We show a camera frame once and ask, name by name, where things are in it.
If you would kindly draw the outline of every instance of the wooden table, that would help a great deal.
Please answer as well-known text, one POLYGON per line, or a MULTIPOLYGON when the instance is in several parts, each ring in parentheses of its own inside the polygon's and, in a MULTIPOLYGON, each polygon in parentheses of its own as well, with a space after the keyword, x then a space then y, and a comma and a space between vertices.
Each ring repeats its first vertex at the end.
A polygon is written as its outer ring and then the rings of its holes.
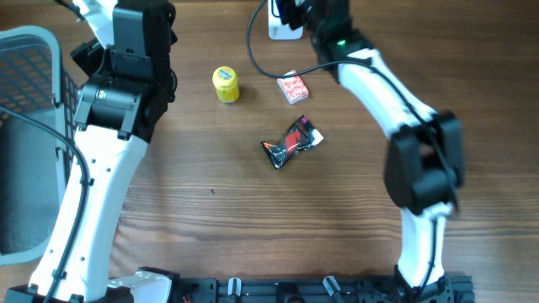
MULTIPOLYGON (((352 2, 355 25, 398 77, 464 125, 467 184, 446 233, 446 270, 470 274, 478 302, 539 301, 539 5, 352 2)), ((86 24, 55 5, 2 3, 0 29, 52 30, 66 69, 86 80, 68 57, 92 38, 86 24)), ((258 3, 177 3, 177 99, 130 186, 111 276, 142 265, 218 278, 392 272, 401 227, 382 182, 386 140, 327 73, 305 76, 312 97, 290 106, 275 80, 252 68, 245 30, 258 3), (222 65, 239 75, 237 104, 216 99, 211 75, 222 65), (276 172, 259 142, 279 140, 301 114, 325 140, 276 172)), ((253 30, 262 66, 288 72, 315 63, 308 39, 271 41, 262 16, 253 30)), ((0 299, 35 265, 0 268, 0 299)))

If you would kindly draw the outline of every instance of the red and white box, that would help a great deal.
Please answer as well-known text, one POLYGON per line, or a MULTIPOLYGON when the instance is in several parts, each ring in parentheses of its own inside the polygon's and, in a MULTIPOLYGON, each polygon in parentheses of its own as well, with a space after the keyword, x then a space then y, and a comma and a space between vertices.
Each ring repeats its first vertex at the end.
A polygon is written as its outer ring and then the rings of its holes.
MULTIPOLYGON (((295 70, 286 73, 286 75, 294 73, 296 73, 295 70)), ((280 89, 285 94, 290 105, 309 97, 309 90, 299 76, 277 79, 277 84, 279 84, 280 89)))

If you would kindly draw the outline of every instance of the yellow can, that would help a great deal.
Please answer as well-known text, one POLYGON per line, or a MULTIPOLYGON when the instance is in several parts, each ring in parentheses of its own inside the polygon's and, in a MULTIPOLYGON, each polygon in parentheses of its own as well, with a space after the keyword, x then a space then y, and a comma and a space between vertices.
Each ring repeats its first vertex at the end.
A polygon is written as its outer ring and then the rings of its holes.
POLYGON ((213 73, 213 85, 217 97, 224 103, 234 103, 239 98, 236 72, 227 66, 221 66, 213 73))

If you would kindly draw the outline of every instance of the gray plastic basket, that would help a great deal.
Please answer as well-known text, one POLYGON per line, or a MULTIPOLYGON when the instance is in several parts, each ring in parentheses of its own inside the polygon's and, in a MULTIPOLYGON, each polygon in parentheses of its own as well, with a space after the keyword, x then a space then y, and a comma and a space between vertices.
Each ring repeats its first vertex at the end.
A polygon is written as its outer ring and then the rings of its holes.
MULTIPOLYGON (((63 71, 48 30, 0 32, 0 104, 72 139, 77 86, 63 71)), ((54 137, 0 114, 0 266, 45 252, 64 195, 72 154, 54 137)))

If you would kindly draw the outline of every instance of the can lid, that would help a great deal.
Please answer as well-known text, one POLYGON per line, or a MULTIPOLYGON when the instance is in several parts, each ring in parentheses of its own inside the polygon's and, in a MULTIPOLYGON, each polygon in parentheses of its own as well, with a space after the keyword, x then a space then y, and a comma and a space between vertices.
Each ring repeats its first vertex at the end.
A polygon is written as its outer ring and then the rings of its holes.
POLYGON ((213 85, 216 88, 229 88, 236 83, 236 72, 228 66, 221 66, 213 73, 213 85))

